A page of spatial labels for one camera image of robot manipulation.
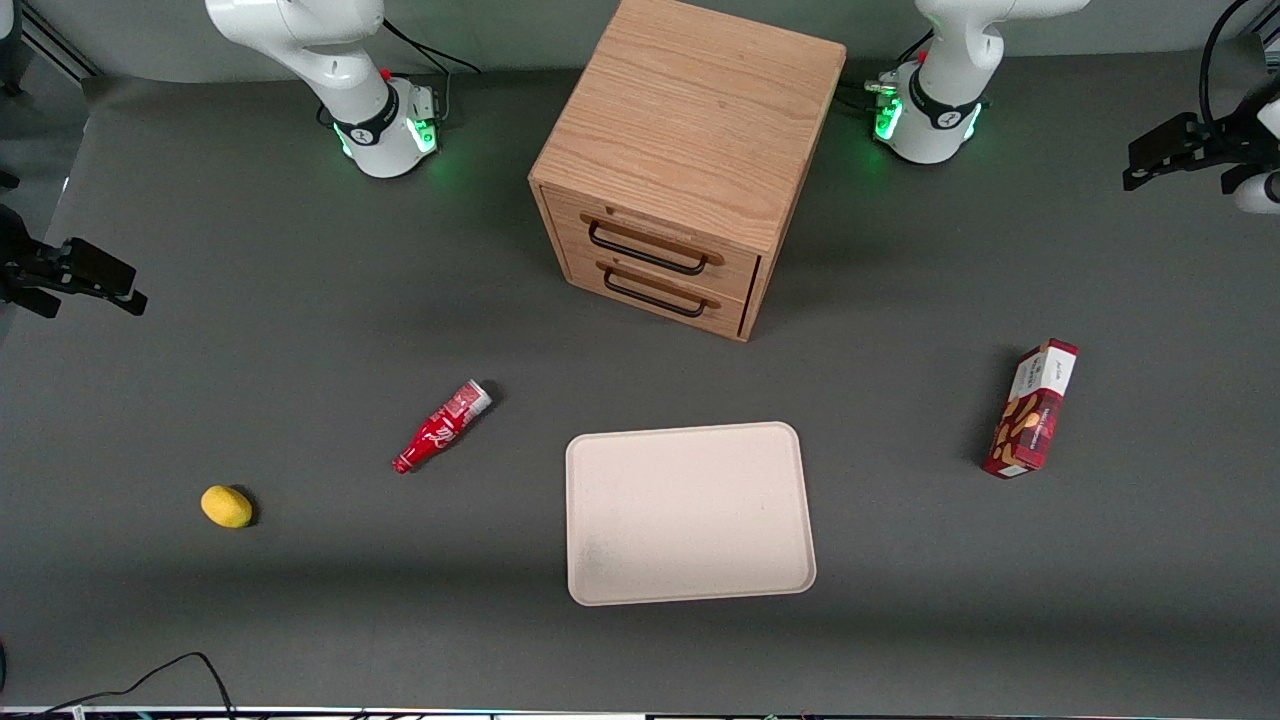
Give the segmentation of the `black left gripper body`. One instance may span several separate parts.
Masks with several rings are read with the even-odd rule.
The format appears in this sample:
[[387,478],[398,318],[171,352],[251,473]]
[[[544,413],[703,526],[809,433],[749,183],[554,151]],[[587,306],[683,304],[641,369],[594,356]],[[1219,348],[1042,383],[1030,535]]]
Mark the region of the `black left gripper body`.
[[1243,101],[1221,119],[1202,120],[1204,160],[1210,165],[1229,164],[1220,176],[1224,193],[1277,192],[1277,111],[1279,100]]

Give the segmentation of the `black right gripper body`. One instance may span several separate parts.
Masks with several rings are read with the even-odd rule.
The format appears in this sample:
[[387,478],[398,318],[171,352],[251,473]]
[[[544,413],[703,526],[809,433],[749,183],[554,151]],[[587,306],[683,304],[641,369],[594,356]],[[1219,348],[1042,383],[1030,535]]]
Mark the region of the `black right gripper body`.
[[70,238],[60,246],[35,240],[20,215],[1,205],[1,286],[3,302],[15,304],[38,316],[52,319],[61,300],[50,290],[63,290],[63,256]]

